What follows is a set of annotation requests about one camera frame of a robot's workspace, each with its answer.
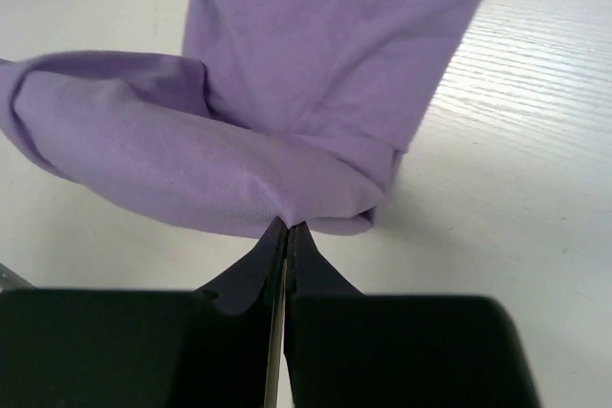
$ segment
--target fabric fold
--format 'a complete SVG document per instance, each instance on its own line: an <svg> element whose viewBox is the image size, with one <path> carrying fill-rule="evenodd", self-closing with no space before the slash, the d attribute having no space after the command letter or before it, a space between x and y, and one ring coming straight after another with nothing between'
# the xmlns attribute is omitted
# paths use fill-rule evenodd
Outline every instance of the fabric fold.
<svg viewBox="0 0 612 408"><path fill-rule="evenodd" d="M184 56L0 61L38 166L171 224L373 225L480 0L190 0Z"/></svg>

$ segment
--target table surface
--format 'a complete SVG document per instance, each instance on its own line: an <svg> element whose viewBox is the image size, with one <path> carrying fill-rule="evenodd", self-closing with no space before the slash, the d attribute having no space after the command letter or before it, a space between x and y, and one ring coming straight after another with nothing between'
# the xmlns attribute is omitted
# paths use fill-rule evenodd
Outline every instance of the table surface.
<svg viewBox="0 0 612 408"><path fill-rule="evenodd" d="M612 406L611 0L485 0L378 226L317 236L368 292L470 292L520 329L545 406ZM0 55L175 54L186 0L0 0ZM252 241L164 226L0 139L0 262L41 286L194 288ZM287 377L279 406L290 406Z"/></svg>

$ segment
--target white table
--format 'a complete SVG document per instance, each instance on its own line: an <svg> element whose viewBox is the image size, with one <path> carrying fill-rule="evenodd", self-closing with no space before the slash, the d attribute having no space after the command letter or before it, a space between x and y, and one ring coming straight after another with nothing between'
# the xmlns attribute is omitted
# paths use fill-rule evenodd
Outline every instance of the white table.
<svg viewBox="0 0 612 408"><path fill-rule="evenodd" d="M177 53L185 7L0 0L0 55ZM555 408L612 406L610 28L612 0L486 0L378 227L317 236L362 290L500 300ZM252 244L119 210L4 139L0 162L0 260L37 285L193 288Z"/></svg>

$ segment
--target purple fabric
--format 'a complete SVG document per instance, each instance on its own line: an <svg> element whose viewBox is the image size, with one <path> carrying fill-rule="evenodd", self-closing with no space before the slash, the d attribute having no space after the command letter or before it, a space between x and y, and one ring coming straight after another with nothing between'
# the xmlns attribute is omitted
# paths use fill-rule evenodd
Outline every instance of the purple fabric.
<svg viewBox="0 0 612 408"><path fill-rule="evenodd" d="M479 1L191 0L182 57L2 61L0 128L172 225L365 231Z"/></svg>

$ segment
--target white wooden surface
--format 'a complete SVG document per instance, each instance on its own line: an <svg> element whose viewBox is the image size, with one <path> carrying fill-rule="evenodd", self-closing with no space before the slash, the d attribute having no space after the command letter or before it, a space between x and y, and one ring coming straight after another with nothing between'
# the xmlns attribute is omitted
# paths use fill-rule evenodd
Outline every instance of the white wooden surface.
<svg viewBox="0 0 612 408"><path fill-rule="evenodd" d="M0 0L0 55L177 53L185 7ZM611 28L612 0L486 0L379 226L317 237L363 290L499 299L547 407L612 407ZM0 162L0 260L38 285L193 288L251 246L116 209L4 139Z"/></svg>

